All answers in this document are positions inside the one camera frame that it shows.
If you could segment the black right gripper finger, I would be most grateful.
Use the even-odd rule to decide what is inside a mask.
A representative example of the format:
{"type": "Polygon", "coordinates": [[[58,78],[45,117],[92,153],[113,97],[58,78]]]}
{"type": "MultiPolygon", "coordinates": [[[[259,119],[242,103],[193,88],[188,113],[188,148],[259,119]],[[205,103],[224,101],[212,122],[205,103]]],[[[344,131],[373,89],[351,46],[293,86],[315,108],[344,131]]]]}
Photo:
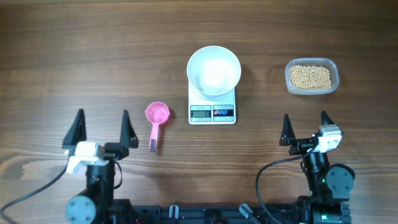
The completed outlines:
{"type": "Polygon", "coordinates": [[[322,125],[334,125],[335,123],[332,119],[327,115],[326,111],[321,112],[321,121],[322,125]]]}
{"type": "Polygon", "coordinates": [[[288,114],[284,115],[283,127],[280,136],[280,146],[291,146],[296,143],[296,137],[288,114]]]}

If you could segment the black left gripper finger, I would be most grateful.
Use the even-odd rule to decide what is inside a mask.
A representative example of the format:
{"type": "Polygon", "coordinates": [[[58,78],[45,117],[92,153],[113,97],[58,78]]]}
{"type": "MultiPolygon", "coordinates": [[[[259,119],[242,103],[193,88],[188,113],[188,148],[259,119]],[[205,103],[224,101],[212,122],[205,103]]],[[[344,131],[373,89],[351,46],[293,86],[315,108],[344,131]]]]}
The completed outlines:
{"type": "Polygon", "coordinates": [[[65,135],[62,146],[64,149],[75,149],[81,141],[86,141],[85,113],[79,109],[73,124],[65,135]]]}
{"type": "Polygon", "coordinates": [[[126,149],[136,149],[139,147],[139,140],[134,131],[134,128],[132,127],[128,110],[123,110],[119,143],[123,148],[126,149]]]}

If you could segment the pink plastic scoop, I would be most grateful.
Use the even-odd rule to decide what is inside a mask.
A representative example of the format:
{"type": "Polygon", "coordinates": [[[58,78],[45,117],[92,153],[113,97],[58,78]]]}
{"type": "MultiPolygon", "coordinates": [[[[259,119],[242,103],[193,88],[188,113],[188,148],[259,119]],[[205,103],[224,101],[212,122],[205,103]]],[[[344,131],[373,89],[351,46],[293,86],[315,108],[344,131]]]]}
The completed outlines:
{"type": "Polygon", "coordinates": [[[146,118],[152,123],[149,149],[150,152],[155,152],[157,148],[159,126],[168,120],[170,116],[169,107],[163,102],[156,101],[147,107],[145,114],[146,118]]]}

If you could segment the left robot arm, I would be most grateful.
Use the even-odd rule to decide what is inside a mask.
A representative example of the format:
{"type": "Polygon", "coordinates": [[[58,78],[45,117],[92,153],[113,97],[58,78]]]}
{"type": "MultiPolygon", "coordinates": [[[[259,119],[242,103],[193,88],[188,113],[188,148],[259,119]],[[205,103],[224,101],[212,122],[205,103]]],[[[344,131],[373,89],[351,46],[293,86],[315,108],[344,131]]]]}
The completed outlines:
{"type": "Polygon", "coordinates": [[[129,199],[115,199],[114,190],[122,184],[114,183],[115,168],[119,161],[135,149],[139,140],[131,124],[129,113],[123,111],[121,134],[118,142],[103,145],[88,141],[84,110],[65,135],[62,146],[69,150],[66,173],[76,174],[86,167],[86,187],[72,197],[66,206],[71,223],[134,223],[134,209],[129,199]]]}

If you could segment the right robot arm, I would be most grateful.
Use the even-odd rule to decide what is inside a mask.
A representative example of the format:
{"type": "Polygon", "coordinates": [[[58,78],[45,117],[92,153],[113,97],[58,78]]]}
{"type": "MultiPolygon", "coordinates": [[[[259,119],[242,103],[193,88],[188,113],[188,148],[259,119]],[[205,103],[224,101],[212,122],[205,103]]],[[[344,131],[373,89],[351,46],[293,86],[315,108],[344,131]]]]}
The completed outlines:
{"type": "Polygon", "coordinates": [[[352,222],[349,205],[353,189],[354,170],[344,164],[330,164],[327,152],[337,149],[343,131],[321,112],[322,125],[310,138],[297,139],[287,114],[279,144],[289,146],[291,156],[302,156],[302,170],[310,189],[309,196],[299,196],[295,202],[295,223],[352,222]]]}

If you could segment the white digital kitchen scale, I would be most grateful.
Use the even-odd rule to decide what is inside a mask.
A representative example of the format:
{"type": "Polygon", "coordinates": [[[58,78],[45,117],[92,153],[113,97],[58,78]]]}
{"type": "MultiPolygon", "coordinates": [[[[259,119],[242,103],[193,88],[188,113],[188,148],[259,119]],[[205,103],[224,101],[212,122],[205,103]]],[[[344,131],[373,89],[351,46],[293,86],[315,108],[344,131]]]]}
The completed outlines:
{"type": "Polygon", "coordinates": [[[230,125],[236,117],[235,89],[216,98],[206,98],[188,83],[188,122],[192,125],[230,125]]]}

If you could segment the white bowl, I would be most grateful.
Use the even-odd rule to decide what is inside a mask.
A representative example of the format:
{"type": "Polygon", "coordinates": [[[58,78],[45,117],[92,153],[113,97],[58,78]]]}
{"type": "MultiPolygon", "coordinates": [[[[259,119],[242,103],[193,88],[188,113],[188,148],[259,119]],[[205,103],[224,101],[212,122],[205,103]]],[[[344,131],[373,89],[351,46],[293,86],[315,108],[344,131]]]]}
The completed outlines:
{"type": "Polygon", "coordinates": [[[197,50],[188,60],[187,78],[193,89],[204,98],[219,98],[235,89],[242,67],[229,49],[210,45],[197,50]]]}

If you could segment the yellow soybeans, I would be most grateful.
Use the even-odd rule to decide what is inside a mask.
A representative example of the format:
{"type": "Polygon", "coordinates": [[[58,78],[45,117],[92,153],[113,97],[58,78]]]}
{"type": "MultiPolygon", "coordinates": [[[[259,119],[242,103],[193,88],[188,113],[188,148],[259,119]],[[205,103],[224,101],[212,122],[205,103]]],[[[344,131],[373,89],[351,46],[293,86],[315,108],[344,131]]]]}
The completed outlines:
{"type": "Polygon", "coordinates": [[[325,67],[294,65],[289,69],[293,86],[303,90],[331,88],[330,72],[325,67]]]}

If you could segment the clear plastic container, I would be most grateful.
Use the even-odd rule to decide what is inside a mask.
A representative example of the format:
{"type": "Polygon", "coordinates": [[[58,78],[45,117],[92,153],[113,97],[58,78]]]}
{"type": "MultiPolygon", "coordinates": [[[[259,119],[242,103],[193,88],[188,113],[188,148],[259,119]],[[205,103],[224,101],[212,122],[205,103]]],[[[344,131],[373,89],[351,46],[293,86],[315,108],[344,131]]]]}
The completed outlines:
{"type": "Polygon", "coordinates": [[[285,80],[287,85],[287,90],[289,93],[293,95],[322,95],[335,91],[340,84],[340,78],[338,74],[338,69],[336,64],[328,59],[328,58],[320,58],[320,57],[311,57],[311,58],[296,58],[290,61],[285,68],[285,80]],[[325,67],[330,72],[331,79],[331,88],[326,90],[303,90],[298,89],[293,86],[290,81],[290,72],[289,69],[294,65],[302,65],[302,66],[316,66],[316,67],[325,67]]]}

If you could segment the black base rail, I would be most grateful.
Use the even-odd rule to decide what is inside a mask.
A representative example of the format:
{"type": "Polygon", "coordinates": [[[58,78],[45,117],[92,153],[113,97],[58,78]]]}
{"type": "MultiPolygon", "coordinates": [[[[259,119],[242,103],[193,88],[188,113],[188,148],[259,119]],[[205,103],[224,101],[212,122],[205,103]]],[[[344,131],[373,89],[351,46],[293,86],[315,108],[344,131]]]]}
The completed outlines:
{"type": "Polygon", "coordinates": [[[212,223],[307,223],[307,218],[293,204],[262,207],[240,206],[185,207],[171,205],[134,205],[131,216],[125,221],[132,224],[212,224],[212,223]]]}

